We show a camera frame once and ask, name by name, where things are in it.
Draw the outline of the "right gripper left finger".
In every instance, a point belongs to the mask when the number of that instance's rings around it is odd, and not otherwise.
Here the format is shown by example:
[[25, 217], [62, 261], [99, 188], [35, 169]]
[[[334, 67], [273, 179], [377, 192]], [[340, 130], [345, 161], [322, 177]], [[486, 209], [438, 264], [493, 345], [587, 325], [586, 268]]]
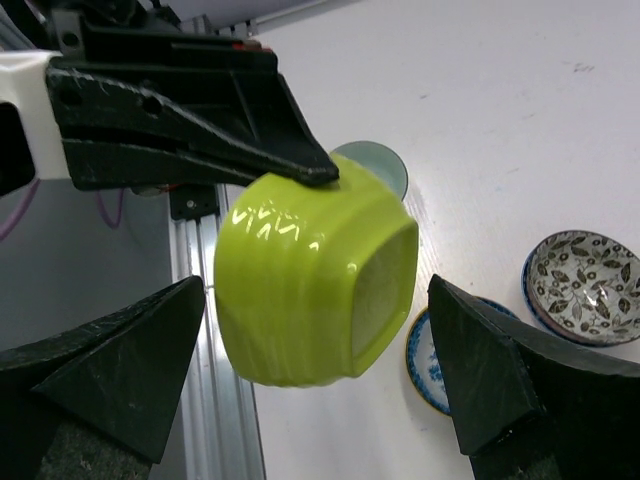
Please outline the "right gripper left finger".
[[146, 479], [161, 462], [199, 334], [190, 276], [1, 354], [4, 479]]

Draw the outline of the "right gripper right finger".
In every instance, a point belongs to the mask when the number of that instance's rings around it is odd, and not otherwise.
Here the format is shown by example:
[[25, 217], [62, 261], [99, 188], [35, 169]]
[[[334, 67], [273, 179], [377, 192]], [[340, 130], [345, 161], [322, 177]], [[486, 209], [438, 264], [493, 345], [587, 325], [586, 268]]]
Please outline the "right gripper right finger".
[[638, 364], [547, 334], [438, 275], [428, 295], [459, 449], [475, 478], [638, 478]]

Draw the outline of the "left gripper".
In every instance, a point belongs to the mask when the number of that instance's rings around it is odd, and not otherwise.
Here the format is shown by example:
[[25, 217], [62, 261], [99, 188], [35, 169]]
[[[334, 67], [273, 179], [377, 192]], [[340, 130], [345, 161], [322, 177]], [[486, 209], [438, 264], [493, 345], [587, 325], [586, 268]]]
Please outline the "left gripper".
[[338, 179], [273, 54], [178, 32], [161, 9], [55, 9], [48, 32], [60, 55], [47, 93], [77, 189]]

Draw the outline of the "green square bowl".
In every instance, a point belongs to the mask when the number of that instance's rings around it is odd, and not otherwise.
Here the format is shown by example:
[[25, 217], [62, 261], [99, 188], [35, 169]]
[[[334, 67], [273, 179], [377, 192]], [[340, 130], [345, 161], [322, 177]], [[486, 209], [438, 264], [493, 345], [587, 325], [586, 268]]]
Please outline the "green square bowl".
[[216, 313], [242, 378], [311, 387], [362, 375], [405, 322], [419, 227], [374, 173], [335, 155], [339, 179], [311, 188], [268, 174], [220, 227]]

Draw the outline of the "celadon green bowl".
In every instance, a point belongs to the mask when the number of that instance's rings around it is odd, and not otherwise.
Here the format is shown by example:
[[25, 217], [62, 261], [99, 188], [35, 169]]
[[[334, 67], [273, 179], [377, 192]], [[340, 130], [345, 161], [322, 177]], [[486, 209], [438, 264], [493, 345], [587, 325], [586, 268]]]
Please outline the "celadon green bowl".
[[330, 154], [339, 167], [339, 179], [327, 187], [345, 199], [358, 203], [399, 204], [404, 200], [409, 175], [401, 157], [390, 147], [359, 140], [343, 144]]

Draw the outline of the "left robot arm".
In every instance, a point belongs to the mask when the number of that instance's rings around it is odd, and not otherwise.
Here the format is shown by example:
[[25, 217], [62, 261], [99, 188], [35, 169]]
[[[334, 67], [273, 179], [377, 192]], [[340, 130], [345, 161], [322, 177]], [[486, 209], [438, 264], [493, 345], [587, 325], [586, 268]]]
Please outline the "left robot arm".
[[2, 7], [30, 42], [1, 54], [3, 194], [35, 180], [81, 191], [337, 180], [258, 41], [186, 31], [159, 2]]

